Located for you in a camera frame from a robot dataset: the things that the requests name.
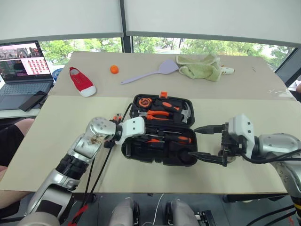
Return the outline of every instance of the black tool case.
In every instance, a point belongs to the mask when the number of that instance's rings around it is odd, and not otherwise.
[[[151,104],[147,107],[141,107],[140,100],[151,100]],[[188,155],[188,152],[197,152],[197,139],[194,131],[190,129],[194,123],[194,113],[192,102],[187,99],[177,97],[167,97],[167,94],[161,96],[139,94],[135,96],[130,110],[130,117],[140,116],[141,112],[147,111],[164,111],[169,112],[170,108],[164,107],[161,103],[168,102],[172,107],[179,108],[178,112],[170,112],[169,116],[154,115],[157,118],[168,120],[147,119],[145,120],[146,134],[140,137],[130,137],[125,140],[121,151],[123,155],[129,159],[135,159],[143,162],[152,163],[162,162],[164,165],[171,166],[191,166],[197,162],[197,159]],[[190,117],[187,123],[182,122],[182,109],[187,110],[187,105],[190,108]],[[167,140],[167,136],[181,136],[190,138],[190,143]]]

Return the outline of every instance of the orange ball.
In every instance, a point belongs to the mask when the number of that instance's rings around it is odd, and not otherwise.
[[[110,71],[112,74],[117,74],[119,72],[119,68],[116,65],[112,65],[110,67]]]

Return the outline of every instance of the pliers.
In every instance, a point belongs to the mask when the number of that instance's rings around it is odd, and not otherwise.
[[[157,118],[157,117],[154,117],[154,115],[163,115],[163,116],[170,116],[171,115],[171,113],[169,113],[169,112],[151,111],[151,110],[149,110],[147,112],[138,111],[138,113],[139,113],[139,116],[144,116],[148,120],[153,120],[153,119],[156,119],[156,120],[169,120],[167,118]]]

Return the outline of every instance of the laptop keyboard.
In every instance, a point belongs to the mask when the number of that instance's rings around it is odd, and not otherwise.
[[[0,89],[0,96],[10,95],[33,95],[38,91],[48,92],[49,82],[26,83],[26,84],[5,84]]]

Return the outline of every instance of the smartphone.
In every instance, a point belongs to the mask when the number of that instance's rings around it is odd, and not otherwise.
[[[19,106],[19,109],[25,112],[28,111],[29,109],[34,107],[38,102],[40,102],[46,95],[47,93],[44,93],[43,91],[38,91],[31,98],[29,98],[25,103]]]

